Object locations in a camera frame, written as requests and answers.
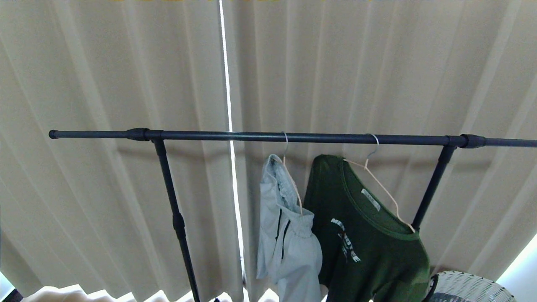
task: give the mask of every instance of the horizontal rod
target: horizontal rod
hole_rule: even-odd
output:
[[[375,144],[371,134],[286,133],[289,142],[315,143],[367,143]],[[283,132],[212,132],[212,131],[164,131],[135,128],[127,131],[58,131],[49,136],[58,138],[126,138],[148,141],[162,140],[212,140],[212,141],[272,141],[285,142]],[[537,140],[489,139],[477,135],[377,135],[383,145],[428,145],[476,148],[482,146],[537,147]]]

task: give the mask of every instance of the vertical support pole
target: vertical support pole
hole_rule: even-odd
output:
[[[444,146],[442,149],[442,152],[440,153],[440,156],[438,157],[438,163],[436,168],[434,169],[433,176],[431,177],[431,180],[429,181],[429,185],[427,186],[427,190],[425,191],[425,194],[423,195],[422,203],[419,205],[418,212],[416,212],[416,216],[414,216],[414,221],[412,222],[412,227],[416,230],[419,229],[419,226],[422,224],[423,217],[425,216],[425,213],[427,212],[427,208],[429,208],[429,205],[431,203],[431,200],[433,199],[434,192],[436,191],[438,184],[440,183],[440,180],[442,179],[442,175],[444,174],[444,171],[446,170],[447,164],[451,160],[451,157],[453,156],[453,152],[457,149],[457,146]]]
[[[170,200],[173,215],[173,229],[175,229],[175,234],[177,235],[177,239],[179,239],[179,245],[181,246],[181,252],[183,253],[183,261],[185,262],[188,281],[190,281],[192,296],[194,297],[195,302],[200,302],[198,286],[196,285],[196,278],[194,276],[194,268],[192,267],[192,260],[190,259],[188,244],[186,243],[185,220],[179,212],[179,205],[177,204],[177,198],[175,197],[170,165],[168,164],[168,157],[166,156],[166,146],[162,139],[155,139],[152,140],[152,142],[155,144],[158,160],[161,163],[162,175],[164,176],[164,183],[166,184],[166,191],[168,192],[168,199]]]

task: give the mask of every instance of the white woven basket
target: white woven basket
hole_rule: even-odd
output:
[[[460,271],[436,274],[431,281],[431,290],[424,301],[516,302],[514,296],[498,283]],[[452,295],[452,300],[447,298],[448,295]]]

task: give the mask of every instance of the hanger hook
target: hanger hook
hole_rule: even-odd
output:
[[[282,131],[282,133],[285,135],[285,151],[284,151],[284,160],[285,160],[285,155],[287,154],[287,148],[289,148],[289,139],[287,138],[287,133],[285,133],[285,131]]]
[[[375,154],[375,152],[377,152],[377,151],[379,150],[380,143],[379,143],[379,138],[376,137],[375,134],[371,134],[371,133],[366,133],[366,134],[372,135],[372,136],[375,138],[375,140],[376,140],[376,148],[375,148],[375,151],[373,151],[373,152],[371,152],[371,153],[369,153],[369,154],[367,155],[367,158],[366,158],[366,166],[367,166],[367,162],[369,161],[369,157],[370,157],[371,155]]]

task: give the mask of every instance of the white tag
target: white tag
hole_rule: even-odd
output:
[[[369,201],[373,204],[377,212],[380,211],[380,204],[376,202],[375,198],[373,198],[373,196],[371,196],[371,194],[369,194],[369,192],[367,192],[366,189],[362,189],[362,194],[364,194],[367,197],[367,199],[369,199]]]

